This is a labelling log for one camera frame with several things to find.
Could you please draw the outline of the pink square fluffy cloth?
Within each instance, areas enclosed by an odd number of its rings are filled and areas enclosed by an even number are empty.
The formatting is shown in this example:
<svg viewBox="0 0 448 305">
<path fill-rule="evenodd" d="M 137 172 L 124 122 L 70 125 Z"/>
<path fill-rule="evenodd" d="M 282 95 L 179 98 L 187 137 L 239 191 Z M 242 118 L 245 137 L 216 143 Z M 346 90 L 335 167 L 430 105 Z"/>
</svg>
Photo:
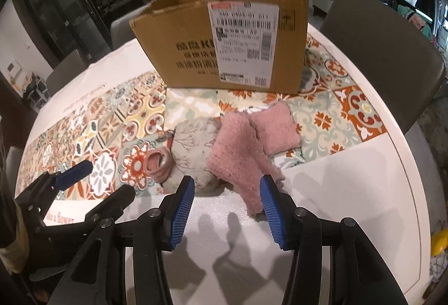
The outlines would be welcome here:
<svg viewBox="0 0 448 305">
<path fill-rule="evenodd" d="M 302 137 L 285 102 L 277 102 L 267 109 L 249 115 L 257 138 L 268 156 L 299 148 Z"/>
</svg>

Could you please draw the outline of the light grey dining chair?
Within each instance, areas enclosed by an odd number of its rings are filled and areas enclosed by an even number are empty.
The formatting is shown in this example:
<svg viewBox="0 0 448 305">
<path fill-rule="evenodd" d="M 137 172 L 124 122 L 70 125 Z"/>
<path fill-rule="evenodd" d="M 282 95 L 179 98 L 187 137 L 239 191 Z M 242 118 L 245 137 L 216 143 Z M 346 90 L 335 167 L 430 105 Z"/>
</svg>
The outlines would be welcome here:
<svg viewBox="0 0 448 305">
<path fill-rule="evenodd" d="M 144 12 L 149 4 L 146 4 L 136 10 L 131 11 L 123 15 L 120 18 L 114 20 L 111 24 L 111 38 L 112 38 L 112 48 L 117 50 L 120 46 L 135 39 L 135 34 L 130 27 L 130 21 L 137 18 L 141 13 Z"/>
</svg>

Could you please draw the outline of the pink ribbed sock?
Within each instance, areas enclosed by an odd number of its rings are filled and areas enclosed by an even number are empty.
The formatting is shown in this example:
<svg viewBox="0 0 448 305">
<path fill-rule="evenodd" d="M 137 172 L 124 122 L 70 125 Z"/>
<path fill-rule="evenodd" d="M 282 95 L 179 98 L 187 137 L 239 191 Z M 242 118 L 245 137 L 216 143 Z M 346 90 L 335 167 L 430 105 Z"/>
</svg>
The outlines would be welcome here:
<svg viewBox="0 0 448 305">
<path fill-rule="evenodd" d="M 156 183 L 162 184 L 169 177 L 173 163 L 170 149 L 158 147 L 146 154 L 143 164 L 144 173 Z"/>
</svg>

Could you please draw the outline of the white low cabinet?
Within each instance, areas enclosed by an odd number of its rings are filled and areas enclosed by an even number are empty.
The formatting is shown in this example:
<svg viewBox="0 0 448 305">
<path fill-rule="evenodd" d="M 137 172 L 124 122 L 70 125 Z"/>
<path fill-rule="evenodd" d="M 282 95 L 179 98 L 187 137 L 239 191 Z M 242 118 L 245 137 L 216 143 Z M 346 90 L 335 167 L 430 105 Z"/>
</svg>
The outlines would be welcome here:
<svg viewBox="0 0 448 305">
<path fill-rule="evenodd" d="M 315 15 L 325 16 L 329 12 L 333 2 L 334 0 L 312 0 L 313 13 Z"/>
</svg>

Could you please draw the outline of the grey chair at left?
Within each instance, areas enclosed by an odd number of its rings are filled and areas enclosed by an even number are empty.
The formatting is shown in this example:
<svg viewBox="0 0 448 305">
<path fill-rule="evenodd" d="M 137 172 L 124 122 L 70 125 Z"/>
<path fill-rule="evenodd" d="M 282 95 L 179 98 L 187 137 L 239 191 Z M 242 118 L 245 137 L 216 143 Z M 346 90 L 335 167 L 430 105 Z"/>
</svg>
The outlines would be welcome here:
<svg viewBox="0 0 448 305">
<path fill-rule="evenodd" d="M 47 77 L 46 85 L 49 96 L 54 96 L 58 91 L 70 83 L 75 77 L 88 68 L 88 62 L 84 59 L 79 49 L 73 50 L 65 57 Z"/>
</svg>

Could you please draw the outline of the yellow plastic toy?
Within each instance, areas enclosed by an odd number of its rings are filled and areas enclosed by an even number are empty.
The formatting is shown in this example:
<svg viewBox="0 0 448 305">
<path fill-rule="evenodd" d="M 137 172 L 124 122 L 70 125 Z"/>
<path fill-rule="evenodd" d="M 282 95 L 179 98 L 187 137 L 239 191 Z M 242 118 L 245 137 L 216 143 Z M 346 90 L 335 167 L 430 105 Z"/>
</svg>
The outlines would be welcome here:
<svg viewBox="0 0 448 305">
<path fill-rule="evenodd" d="M 434 233 L 431 236 L 431 256 L 436 257 L 442 254 L 448 247 L 448 229 Z"/>
</svg>

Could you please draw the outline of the brown cardboard box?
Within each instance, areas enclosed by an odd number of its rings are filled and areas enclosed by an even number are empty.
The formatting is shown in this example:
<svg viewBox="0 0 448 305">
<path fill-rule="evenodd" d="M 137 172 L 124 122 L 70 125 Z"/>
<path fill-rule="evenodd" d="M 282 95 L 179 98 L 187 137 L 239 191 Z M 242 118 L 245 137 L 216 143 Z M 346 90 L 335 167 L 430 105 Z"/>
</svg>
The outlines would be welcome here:
<svg viewBox="0 0 448 305">
<path fill-rule="evenodd" d="M 153 0 L 130 28 L 170 88 L 297 94 L 308 0 Z"/>
</svg>

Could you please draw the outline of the pink fluffy towel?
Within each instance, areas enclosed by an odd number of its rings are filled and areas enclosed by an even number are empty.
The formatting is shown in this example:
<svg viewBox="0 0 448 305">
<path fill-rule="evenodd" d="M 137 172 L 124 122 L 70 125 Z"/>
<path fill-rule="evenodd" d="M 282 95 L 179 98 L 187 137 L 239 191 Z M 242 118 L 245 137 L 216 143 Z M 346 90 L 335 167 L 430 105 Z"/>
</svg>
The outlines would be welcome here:
<svg viewBox="0 0 448 305">
<path fill-rule="evenodd" d="M 231 184 L 244 201 L 248 215 L 263 212 L 260 179 L 270 175 L 275 183 L 284 179 L 279 168 L 264 153 L 248 114 L 229 112 L 207 157 L 207 168 L 218 179 Z"/>
</svg>

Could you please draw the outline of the floral white cloth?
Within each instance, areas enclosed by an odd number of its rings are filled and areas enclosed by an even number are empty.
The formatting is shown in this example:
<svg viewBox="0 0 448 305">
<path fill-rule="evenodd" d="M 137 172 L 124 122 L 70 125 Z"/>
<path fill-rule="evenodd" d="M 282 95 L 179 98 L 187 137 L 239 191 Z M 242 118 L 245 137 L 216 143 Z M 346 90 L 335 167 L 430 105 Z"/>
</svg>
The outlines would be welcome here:
<svg viewBox="0 0 448 305">
<path fill-rule="evenodd" d="M 207 117 L 185 120 L 176 126 L 170 147 L 173 164 L 162 182 L 166 191 L 174 193 L 185 175 L 194 179 L 196 194 L 204 196 L 217 191 L 220 180 L 209 171 L 207 158 L 220 127 L 220 121 Z"/>
</svg>

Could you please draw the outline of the dark grey dining chair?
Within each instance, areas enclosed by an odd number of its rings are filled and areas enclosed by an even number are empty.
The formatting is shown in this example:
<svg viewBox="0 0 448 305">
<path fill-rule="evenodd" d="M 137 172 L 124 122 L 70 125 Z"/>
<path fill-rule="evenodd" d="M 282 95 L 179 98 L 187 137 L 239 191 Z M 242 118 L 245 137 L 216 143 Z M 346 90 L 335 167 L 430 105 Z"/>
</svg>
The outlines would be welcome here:
<svg viewBox="0 0 448 305">
<path fill-rule="evenodd" d="M 334 0 L 320 31 L 356 65 L 407 132 L 445 76 L 431 41 L 379 0 Z"/>
</svg>

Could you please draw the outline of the colourful patterned table mat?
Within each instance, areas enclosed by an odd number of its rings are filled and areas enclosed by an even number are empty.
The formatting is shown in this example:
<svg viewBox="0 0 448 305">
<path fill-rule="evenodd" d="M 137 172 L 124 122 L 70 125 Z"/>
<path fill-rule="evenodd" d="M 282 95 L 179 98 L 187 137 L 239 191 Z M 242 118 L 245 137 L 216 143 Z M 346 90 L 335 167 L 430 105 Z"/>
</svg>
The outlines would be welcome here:
<svg viewBox="0 0 448 305">
<path fill-rule="evenodd" d="M 90 176 L 67 190 L 65 200 L 95 200 L 122 184 L 143 195 L 161 186 L 144 177 L 145 151 L 169 144 L 175 126 L 201 116 L 221 119 L 228 112 L 257 112 L 285 101 L 302 147 L 276 156 L 282 169 L 320 159 L 386 132 L 364 91 L 312 36 L 305 44 L 300 91 L 170 89 L 137 41 L 130 41 L 91 65 L 40 110 L 24 150 L 16 189 L 44 172 L 64 171 L 84 159 Z"/>
</svg>

